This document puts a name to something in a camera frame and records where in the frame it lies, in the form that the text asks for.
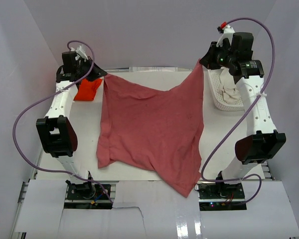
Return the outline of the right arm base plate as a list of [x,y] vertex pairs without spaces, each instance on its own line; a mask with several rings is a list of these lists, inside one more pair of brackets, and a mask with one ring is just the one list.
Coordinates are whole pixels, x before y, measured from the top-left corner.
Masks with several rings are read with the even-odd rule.
[[244,211],[247,209],[241,183],[197,183],[200,211]]

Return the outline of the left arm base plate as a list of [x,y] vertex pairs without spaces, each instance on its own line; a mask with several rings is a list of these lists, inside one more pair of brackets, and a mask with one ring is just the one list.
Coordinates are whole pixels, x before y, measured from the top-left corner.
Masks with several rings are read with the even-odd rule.
[[111,184],[103,184],[102,186],[104,190],[98,184],[83,183],[68,185],[64,208],[81,210],[112,209],[112,203],[108,198],[111,195]]

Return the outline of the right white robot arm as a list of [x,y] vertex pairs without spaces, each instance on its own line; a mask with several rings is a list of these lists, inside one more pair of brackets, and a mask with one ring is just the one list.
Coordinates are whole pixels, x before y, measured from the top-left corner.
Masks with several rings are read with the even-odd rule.
[[278,132],[263,93],[264,70],[261,61],[252,58],[254,37],[251,33],[223,32],[212,42],[200,64],[209,70],[228,69],[233,77],[246,113],[246,137],[235,143],[235,157],[216,178],[215,192],[222,199],[233,193],[233,187],[251,169],[272,159],[286,142],[286,135]]

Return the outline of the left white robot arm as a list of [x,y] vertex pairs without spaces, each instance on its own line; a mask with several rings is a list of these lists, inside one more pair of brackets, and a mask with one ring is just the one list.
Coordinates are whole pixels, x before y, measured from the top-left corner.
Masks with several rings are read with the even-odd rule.
[[62,53],[62,60],[56,72],[58,94],[45,117],[36,121],[36,128],[43,150],[70,172],[70,180],[66,182],[70,191],[90,199],[95,195],[95,186],[90,182],[90,172],[81,169],[80,161],[73,157],[78,138],[69,116],[74,101],[94,100],[106,72],[92,63],[82,47]]

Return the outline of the pink t-shirt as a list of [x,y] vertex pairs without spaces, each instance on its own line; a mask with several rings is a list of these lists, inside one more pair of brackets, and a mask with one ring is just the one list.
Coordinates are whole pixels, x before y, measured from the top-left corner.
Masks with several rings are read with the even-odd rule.
[[104,79],[99,168],[122,162],[157,175],[187,197],[200,179],[204,74],[200,64],[161,91],[115,75]]

